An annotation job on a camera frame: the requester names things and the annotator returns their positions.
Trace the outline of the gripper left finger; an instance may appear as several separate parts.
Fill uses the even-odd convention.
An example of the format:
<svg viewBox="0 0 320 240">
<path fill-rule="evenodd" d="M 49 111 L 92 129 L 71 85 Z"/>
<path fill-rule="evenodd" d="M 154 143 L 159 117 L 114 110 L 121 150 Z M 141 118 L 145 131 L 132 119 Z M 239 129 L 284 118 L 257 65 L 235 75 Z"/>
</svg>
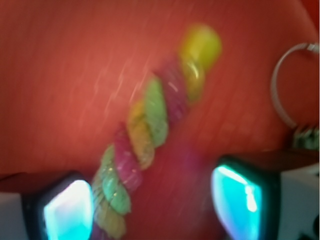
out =
<svg viewBox="0 0 320 240">
<path fill-rule="evenodd" d="M 77 171 L 0 176 L 2 240 L 88 240 L 93 215 L 91 185 Z"/>
</svg>

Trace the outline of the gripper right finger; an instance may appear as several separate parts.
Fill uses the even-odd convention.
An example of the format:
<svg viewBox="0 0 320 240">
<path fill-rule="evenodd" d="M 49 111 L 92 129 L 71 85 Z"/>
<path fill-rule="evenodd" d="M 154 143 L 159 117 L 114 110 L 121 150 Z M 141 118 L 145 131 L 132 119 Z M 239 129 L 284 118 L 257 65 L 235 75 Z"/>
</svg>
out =
<svg viewBox="0 0 320 240">
<path fill-rule="evenodd" d="M 317 240 L 319 152 L 282 149 L 222 155 L 210 189 L 229 240 Z"/>
</svg>

